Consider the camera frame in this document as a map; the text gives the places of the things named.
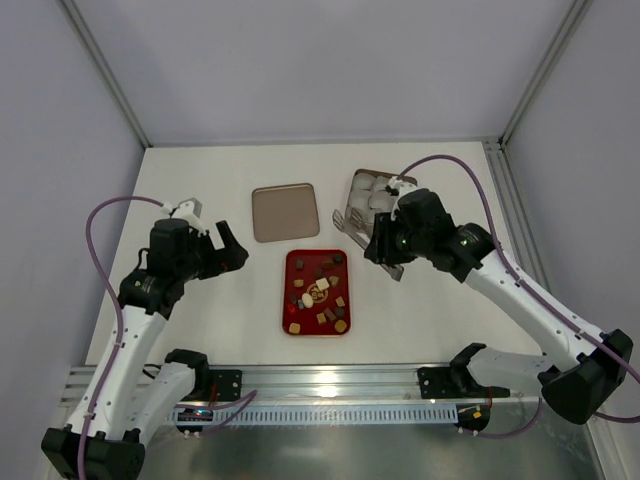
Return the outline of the white square chocolate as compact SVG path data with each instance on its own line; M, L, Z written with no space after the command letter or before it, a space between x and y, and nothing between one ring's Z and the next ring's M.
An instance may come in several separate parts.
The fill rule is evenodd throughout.
M321 278L316 281L316 285L319 290L324 291L329 288L329 283L326 278Z

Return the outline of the metal serving tongs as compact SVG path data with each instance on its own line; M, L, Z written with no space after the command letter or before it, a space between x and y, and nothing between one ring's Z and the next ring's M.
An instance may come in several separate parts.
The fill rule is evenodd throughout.
M332 212L332 222L338 231L345 234L354 241L362 250L366 250L371 242L373 233L373 225L368 223L360 210L352 208L350 213L345 216L339 210ZM388 266L380 264L382 268L395 282L400 282L404 268L402 266Z

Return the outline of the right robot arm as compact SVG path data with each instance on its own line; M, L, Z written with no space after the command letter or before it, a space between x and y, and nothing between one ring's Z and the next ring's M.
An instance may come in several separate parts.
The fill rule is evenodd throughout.
M532 356L473 344L460 363L473 381L539 395L573 424L597 415L624 381L631 338L575 315L512 263L486 229L455 225L436 193L406 182L386 189L393 206L376 214L365 258L387 266L428 260L498 306L541 349Z

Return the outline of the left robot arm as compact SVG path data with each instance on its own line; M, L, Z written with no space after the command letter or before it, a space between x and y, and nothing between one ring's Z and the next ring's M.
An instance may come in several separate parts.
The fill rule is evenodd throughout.
M155 222L145 267L120 284L111 340L85 393L65 426L48 429L41 442L62 478L137 478L150 440L174 407L209 393L207 356L184 349L166 356L143 393L136 388L186 283L237 271L248 259L227 222L217 222L216 229L220 249L185 219Z

